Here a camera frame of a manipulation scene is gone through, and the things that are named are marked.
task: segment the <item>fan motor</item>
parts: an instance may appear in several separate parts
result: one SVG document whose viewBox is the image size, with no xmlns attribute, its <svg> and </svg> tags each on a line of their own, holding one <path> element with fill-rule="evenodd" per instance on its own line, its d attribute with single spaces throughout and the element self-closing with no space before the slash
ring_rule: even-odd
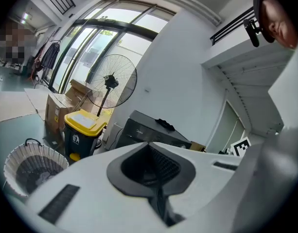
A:
<svg viewBox="0 0 298 233">
<path fill-rule="evenodd" d="M 114 89 L 119 85 L 119 82 L 114 78 L 113 75 L 105 76 L 105 85 L 106 87 Z"/>
</svg>

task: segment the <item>black device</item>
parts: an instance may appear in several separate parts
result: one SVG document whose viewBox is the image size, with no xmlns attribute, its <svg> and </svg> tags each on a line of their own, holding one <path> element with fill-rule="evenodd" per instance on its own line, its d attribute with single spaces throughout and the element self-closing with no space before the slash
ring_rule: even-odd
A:
<svg viewBox="0 0 298 233">
<path fill-rule="evenodd" d="M 244 27 L 246 29 L 247 34 L 255 47 L 259 46 L 259 40 L 257 38 L 257 34 L 260 32 L 260 27 L 256 27 L 255 21 L 253 19 L 248 20 L 245 19 L 243 21 Z"/>
<path fill-rule="evenodd" d="M 191 147 L 191 142 L 178 131 L 168 130 L 154 118 L 134 111 L 126 122 L 116 148 L 139 142 L 161 142 L 185 149 Z"/>
</svg>

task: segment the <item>glass door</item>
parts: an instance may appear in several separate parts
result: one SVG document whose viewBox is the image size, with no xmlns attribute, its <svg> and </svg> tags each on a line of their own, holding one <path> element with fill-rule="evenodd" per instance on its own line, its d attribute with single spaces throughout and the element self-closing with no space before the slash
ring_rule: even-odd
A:
<svg viewBox="0 0 298 233">
<path fill-rule="evenodd" d="M 70 64 L 74 61 L 76 55 L 80 51 L 80 49 L 83 47 L 83 45 L 86 43 L 89 36 L 94 33 L 96 29 L 93 28 L 85 28 L 76 38 L 74 43 L 69 48 L 66 56 L 64 57 L 63 61 L 61 62 L 57 71 L 57 74 L 53 81 L 53 88 L 61 93 L 62 91 L 62 84 L 64 83 L 65 79 L 67 78 Z"/>
<path fill-rule="evenodd" d="M 100 53 L 105 49 L 112 38 L 117 34 L 114 31 L 102 30 L 97 34 L 93 41 L 86 47 L 85 51 L 79 56 L 74 66 L 71 76 L 68 78 L 68 85 L 64 92 L 70 88 L 70 80 L 76 79 L 85 82 L 92 65 L 98 59 Z"/>
</svg>

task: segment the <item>black cable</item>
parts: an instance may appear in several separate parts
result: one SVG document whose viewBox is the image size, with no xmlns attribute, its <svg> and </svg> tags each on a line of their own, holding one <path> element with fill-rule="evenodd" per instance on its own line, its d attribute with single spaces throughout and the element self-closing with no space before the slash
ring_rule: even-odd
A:
<svg viewBox="0 0 298 233">
<path fill-rule="evenodd" d="M 111 146 L 109 147 L 109 150 L 111 150 L 112 145 L 115 143 L 116 138 L 118 137 L 118 135 L 119 135 L 119 133 L 121 132 L 122 129 L 120 129 L 120 130 L 117 132 L 114 141 L 112 142 Z"/>
</svg>

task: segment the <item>black slot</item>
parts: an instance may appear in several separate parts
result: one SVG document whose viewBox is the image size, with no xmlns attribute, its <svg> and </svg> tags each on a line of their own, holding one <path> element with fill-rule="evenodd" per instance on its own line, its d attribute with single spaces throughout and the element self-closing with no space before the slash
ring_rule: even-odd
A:
<svg viewBox="0 0 298 233">
<path fill-rule="evenodd" d="M 79 189 L 75 185 L 66 185 L 38 215 L 55 224 Z"/>
<path fill-rule="evenodd" d="M 232 170 L 232 171 L 236 171 L 236 169 L 237 169 L 237 165 L 232 165 L 232 164 L 228 164 L 228 163 L 222 163 L 222 162 L 219 162 L 219 161 L 216 161 L 212 165 L 213 166 L 217 166 L 217 167 L 221 167 L 221 168 L 224 168 L 224 169 Z"/>
</svg>

